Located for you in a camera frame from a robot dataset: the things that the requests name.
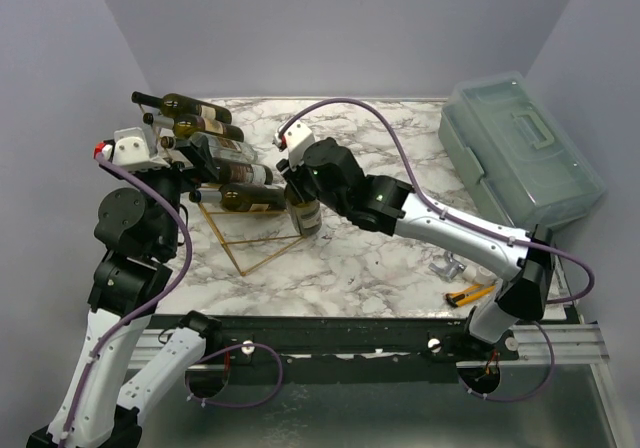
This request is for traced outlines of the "dark wine bottle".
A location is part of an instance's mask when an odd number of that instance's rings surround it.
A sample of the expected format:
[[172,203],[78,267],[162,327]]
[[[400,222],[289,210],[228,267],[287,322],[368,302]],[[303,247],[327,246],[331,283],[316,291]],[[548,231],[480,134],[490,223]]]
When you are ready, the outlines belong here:
[[284,190],[286,209],[296,231],[303,237],[316,234],[322,226],[320,203],[303,201],[289,184]]

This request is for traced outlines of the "green wine bottle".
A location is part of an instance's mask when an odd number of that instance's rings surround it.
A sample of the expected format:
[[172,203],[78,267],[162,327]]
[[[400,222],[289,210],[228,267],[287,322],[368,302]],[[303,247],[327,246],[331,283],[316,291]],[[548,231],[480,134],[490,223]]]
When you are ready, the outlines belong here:
[[131,94],[131,101],[134,104],[155,108],[162,115],[169,118],[188,114],[220,121],[226,124],[232,123],[232,114],[227,108],[177,93],[169,93],[163,97],[155,97],[139,91],[134,91]]
[[245,140],[241,128],[198,115],[179,115],[176,118],[169,118],[145,113],[142,121],[150,126],[170,129],[180,139],[186,139],[195,133],[203,132],[233,141],[243,142]]
[[270,185],[273,182],[273,172],[262,164],[251,164],[214,158],[214,166],[218,169],[216,184],[250,183]]

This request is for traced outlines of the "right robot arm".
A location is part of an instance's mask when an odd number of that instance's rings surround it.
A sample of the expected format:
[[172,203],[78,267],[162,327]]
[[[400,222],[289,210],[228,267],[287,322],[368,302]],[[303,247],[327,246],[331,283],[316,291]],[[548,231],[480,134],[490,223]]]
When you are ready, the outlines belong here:
[[498,286],[469,315],[469,337],[495,344],[517,321],[542,319],[553,262],[531,244],[546,230],[528,232],[424,201],[408,183],[365,174],[352,152],[332,138],[312,143],[300,157],[288,155],[276,168],[296,195],[319,201],[364,231],[424,241],[493,273]]

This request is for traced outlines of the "green wine bottle back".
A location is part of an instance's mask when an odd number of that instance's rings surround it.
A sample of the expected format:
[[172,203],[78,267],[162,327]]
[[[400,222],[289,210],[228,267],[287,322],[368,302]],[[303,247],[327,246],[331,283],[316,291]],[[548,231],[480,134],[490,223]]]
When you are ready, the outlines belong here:
[[270,185],[273,182],[273,172],[262,164],[251,164],[214,158],[214,166],[218,169],[216,184],[250,183]]

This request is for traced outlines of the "wine bottle cream label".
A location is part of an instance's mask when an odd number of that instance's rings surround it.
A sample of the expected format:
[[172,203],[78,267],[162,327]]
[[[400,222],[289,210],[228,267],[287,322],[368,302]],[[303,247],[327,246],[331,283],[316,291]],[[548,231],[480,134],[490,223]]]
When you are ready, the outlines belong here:
[[193,203],[218,204],[236,213],[282,211],[286,209],[284,189],[272,185],[228,183],[219,188],[200,188],[189,194]]

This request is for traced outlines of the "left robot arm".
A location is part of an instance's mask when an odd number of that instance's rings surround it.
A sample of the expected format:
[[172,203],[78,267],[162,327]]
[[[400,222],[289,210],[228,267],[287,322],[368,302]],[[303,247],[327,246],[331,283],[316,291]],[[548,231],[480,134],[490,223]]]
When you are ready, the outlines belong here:
[[193,253],[179,215],[180,197],[219,170],[203,136],[180,141],[182,162],[154,154],[139,135],[99,144],[102,169],[127,186],[109,193],[98,209],[94,236],[106,248],[89,295],[87,329],[65,398],[54,419],[32,433],[30,447],[135,447],[150,412],[171,386],[209,350],[221,347],[221,324],[196,311],[133,378],[126,376],[136,345],[159,301],[188,272],[167,263],[179,246]]

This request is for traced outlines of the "clear square liquor bottle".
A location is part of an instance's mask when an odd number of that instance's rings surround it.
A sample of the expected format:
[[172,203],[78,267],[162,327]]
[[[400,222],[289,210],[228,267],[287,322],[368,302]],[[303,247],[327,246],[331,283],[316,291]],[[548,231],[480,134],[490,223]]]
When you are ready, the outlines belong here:
[[160,146],[164,149],[178,150],[191,142],[196,146],[206,146],[213,157],[225,158],[231,161],[254,163],[258,161],[258,153],[247,143],[234,141],[208,133],[197,132],[189,138],[161,136]]

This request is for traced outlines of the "green wine bottle front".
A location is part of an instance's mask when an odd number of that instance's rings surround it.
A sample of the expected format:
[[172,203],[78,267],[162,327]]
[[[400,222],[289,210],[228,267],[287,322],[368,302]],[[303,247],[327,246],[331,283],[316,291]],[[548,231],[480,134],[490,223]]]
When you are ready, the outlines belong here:
[[180,139],[186,139],[195,133],[203,132],[233,141],[243,142],[245,140],[241,128],[198,115],[179,115],[176,118],[169,118],[145,113],[142,121],[150,126],[170,129]]

